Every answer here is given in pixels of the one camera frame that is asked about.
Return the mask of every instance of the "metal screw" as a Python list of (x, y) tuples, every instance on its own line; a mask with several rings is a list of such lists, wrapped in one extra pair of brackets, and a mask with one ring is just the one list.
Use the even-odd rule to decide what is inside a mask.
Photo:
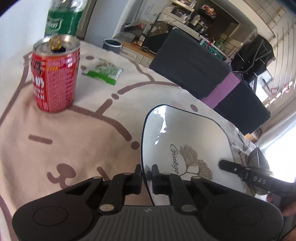
[(196, 207), (191, 204), (185, 204), (181, 207), (182, 211), (190, 213), (196, 210)]
[(100, 206), (100, 210), (103, 212), (110, 212), (114, 210), (114, 206), (112, 204), (103, 204)]

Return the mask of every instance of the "red soda can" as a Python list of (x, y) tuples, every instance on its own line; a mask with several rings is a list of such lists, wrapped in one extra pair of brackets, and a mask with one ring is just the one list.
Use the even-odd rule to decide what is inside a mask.
[(37, 106), (59, 112), (74, 100), (80, 41), (71, 35), (48, 36), (33, 46), (31, 73)]

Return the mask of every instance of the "purple strap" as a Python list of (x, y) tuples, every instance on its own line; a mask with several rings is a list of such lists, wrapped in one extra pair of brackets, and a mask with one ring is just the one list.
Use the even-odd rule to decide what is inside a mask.
[(230, 72), (225, 79), (207, 96), (202, 98), (208, 107), (214, 109), (237, 85), (239, 79)]

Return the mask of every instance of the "person's hand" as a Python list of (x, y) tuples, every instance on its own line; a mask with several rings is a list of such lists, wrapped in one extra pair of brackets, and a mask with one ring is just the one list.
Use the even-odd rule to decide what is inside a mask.
[[(272, 195), (267, 195), (267, 201), (272, 202)], [(289, 217), (296, 214), (296, 200), (292, 202), (288, 207), (285, 208), (285, 210), (282, 212), (284, 217)]]
[[(271, 194), (267, 195), (267, 201), (272, 202), (273, 198)], [(284, 217), (289, 217), (296, 214), (296, 200), (292, 202), (286, 209), (282, 212)], [(284, 241), (295, 241), (296, 240), (296, 228), (284, 239)]]

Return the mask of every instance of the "white drawer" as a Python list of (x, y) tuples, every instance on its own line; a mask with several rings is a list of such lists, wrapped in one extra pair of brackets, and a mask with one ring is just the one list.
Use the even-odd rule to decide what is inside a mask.
[(144, 56), (140, 62), (141, 65), (143, 65), (144, 67), (149, 67), (149, 65), (151, 64), (152, 59)]
[(121, 49), (121, 52), (120, 52), (120, 55), (139, 64), (143, 58), (143, 55), (142, 54), (139, 54), (135, 51), (132, 51), (126, 47), (122, 47)]

